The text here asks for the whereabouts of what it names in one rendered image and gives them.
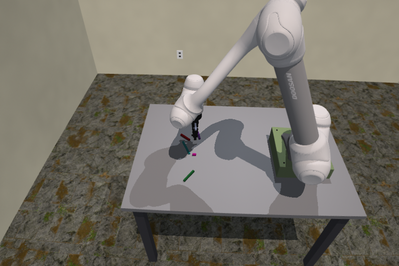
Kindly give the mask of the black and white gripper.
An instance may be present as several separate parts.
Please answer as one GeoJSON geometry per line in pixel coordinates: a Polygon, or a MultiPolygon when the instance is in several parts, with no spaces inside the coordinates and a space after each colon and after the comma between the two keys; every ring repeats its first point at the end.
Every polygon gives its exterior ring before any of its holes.
{"type": "Polygon", "coordinates": [[[198,143],[198,124],[199,121],[202,117],[202,114],[198,115],[196,117],[196,119],[192,122],[192,140],[193,140],[193,144],[197,144],[198,143]]]}

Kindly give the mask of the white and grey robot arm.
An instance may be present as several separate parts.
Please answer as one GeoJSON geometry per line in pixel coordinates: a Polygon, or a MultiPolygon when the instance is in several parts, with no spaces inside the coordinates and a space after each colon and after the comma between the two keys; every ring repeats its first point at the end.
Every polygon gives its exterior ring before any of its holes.
{"type": "Polygon", "coordinates": [[[205,82],[196,74],[186,77],[181,97],[171,110],[170,122],[177,129],[189,127],[202,114],[205,100],[238,62],[258,46],[274,67],[291,126],[291,133],[281,136],[288,160],[301,182],[316,185],[331,170],[331,117],[323,106],[312,104],[303,61],[306,48],[301,12],[306,3],[307,0],[270,0],[205,82]]]}

